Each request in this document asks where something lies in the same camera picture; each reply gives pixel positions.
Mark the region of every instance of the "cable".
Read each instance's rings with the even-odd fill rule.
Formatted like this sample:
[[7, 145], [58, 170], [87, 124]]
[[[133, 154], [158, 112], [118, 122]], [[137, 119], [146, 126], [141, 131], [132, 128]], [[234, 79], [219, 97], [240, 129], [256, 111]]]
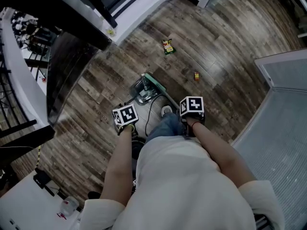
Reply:
[[36, 161], [36, 166], [35, 166], [35, 168], [37, 168], [38, 167], [38, 164], [39, 164], [39, 157], [40, 157], [40, 149], [42, 148], [42, 146], [40, 145], [39, 147], [38, 147], [38, 154], [37, 154], [37, 161]]
[[165, 98], [167, 98], [165, 95], [160, 94], [160, 95], [158, 95], [157, 97], [155, 97], [155, 99], [153, 100], [152, 104], [150, 105], [150, 109], [149, 109], [149, 113], [148, 113], [148, 119], [147, 119], [147, 123], [146, 123], [146, 125], [145, 125], [145, 135], [146, 135], [146, 136], [148, 136], [148, 135], [147, 135], [146, 128], [147, 128], [147, 124], [148, 124], [148, 122], [149, 122], [149, 116], [150, 116], [150, 112], [151, 112], [151, 110], [152, 110], [153, 103], [154, 103], [154, 101], [155, 101], [156, 99], [158, 99], [160, 96], [164, 96]]
[[29, 147], [29, 146], [18, 146], [18, 147], [0, 147], [1, 148], [32, 148], [32, 149], [35, 149], [33, 147]]

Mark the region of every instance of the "black and white marker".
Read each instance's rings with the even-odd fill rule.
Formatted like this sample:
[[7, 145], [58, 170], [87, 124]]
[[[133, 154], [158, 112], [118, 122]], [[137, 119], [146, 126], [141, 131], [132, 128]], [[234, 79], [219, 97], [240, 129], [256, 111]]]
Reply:
[[196, 96], [187, 96], [180, 102], [180, 116], [187, 113], [200, 113], [203, 114], [203, 98]]
[[112, 112], [117, 125], [127, 125], [139, 120], [133, 104], [114, 109]]

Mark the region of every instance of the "trash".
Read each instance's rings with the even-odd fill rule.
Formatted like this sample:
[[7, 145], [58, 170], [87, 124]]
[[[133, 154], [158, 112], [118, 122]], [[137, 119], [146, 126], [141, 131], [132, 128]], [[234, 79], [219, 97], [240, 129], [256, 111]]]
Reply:
[[78, 207], [78, 200], [72, 196], [68, 196], [65, 200], [62, 201], [58, 216], [66, 219], [67, 217], [71, 216]]
[[164, 40], [162, 41], [163, 42], [163, 47], [164, 47], [164, 53], [166, 55], [172, 54], [172, 53], [176, 52], [175, 48], [173, 48], [171, 46], [171, 41], [172, 41], [172, 39], [168, 39], [167, 41], [164, 41]]
[[110, 37], [115, 37], [116, 36], [116, 30], [115, 28], [113, 28], [112, 26], [108, 27], [106, 29], [106, 33], [110, 36]]
[[194, 72], [194, 80], [198, 81], [200, 79], [200, 74], [198, 72]]

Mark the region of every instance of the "metal grate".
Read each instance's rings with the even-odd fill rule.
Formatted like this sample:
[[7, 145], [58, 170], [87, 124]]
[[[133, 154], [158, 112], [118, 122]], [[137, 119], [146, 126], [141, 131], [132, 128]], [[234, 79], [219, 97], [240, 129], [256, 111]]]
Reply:
[[262, 65], [273, 88], [307, 90], [307, 59]]
[[286, 229], [307, 222], [307, 92], [273, 89], [234, 144], [259, 180], [269, 180]]

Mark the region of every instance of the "sneaker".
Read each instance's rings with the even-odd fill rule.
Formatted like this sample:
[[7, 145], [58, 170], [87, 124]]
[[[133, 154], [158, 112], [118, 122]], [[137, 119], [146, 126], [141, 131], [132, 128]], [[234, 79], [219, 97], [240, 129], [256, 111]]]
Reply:
[[162, 107], [161, 116], [163, 117], [164, 114], [172, 113], [172, 112], [173, 112], [172, 108], [169, 105], [166, 105], [166, 106]]

